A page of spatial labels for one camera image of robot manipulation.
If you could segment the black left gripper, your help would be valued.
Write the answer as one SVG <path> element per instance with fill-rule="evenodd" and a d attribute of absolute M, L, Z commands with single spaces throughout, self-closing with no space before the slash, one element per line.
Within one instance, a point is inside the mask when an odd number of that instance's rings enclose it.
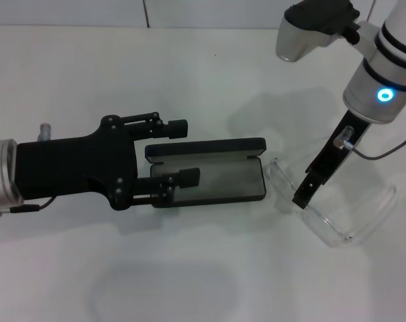
<path fill-rule="evenodd" d="M 95 192 L 122 211 L 131 206 L 136 179 L 134 141 L 117 115 L 87 136 L 17 147 L 15 183 L 25 200 Z"/>

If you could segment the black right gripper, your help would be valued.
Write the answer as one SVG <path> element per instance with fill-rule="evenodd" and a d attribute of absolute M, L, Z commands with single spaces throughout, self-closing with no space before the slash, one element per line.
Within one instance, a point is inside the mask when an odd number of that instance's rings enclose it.
<path fill-rule="evenodd" d="M 370 123 L 360 119 L 350 111 L 346 112 L 325 146 L 307 167 L 305 171 L 307 176 L 295 191 L 292 202 L 299 208 L 305 209 L 308 206 L 319 187 L 330 179 L 348 157 L 349 150 L 334 146 L 334 140 L 347 126 L 352 127 L 354 130 L 348 141 L 355 145 L 360 142 L 363 135 L 367 132 Z"/>

